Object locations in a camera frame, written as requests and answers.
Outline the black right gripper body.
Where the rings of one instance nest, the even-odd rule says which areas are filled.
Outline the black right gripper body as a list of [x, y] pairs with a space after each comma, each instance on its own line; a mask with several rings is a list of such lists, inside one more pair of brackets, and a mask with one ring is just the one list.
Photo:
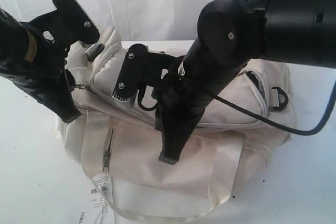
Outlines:
[[200, 81], [178, 74], [182, 64], [182, 58], [174, 59], [153, 91], [153, 98], [157, 100], [155, 129], [161, 132], [193, 132], [209, 104]]

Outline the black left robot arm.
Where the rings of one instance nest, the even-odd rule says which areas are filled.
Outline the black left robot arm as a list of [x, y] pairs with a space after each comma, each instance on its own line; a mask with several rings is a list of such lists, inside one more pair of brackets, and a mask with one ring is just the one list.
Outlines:
[[1, 77], [71, 123], [81, 116], [72, 91], [76, 82], [65, 68], [69, 45], [46, 39], [30, 23], [1, 10]]

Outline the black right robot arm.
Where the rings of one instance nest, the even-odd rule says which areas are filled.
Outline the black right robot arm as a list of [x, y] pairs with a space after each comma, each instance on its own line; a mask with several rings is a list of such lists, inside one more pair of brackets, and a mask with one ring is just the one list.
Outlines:
[[158, 91], [161, 162], [173, 165], [211, 103], [248, 61], [335, 67], [335, 0], [214, 0], [197, 39], [175, 59]]

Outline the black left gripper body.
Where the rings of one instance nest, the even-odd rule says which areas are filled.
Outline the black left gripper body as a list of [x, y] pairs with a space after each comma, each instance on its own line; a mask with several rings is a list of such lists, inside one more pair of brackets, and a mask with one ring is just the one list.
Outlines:
[[65, 70], [66, 52], [29, 23], [1, 19], [1, 77], [50, 108], [51, 88]]

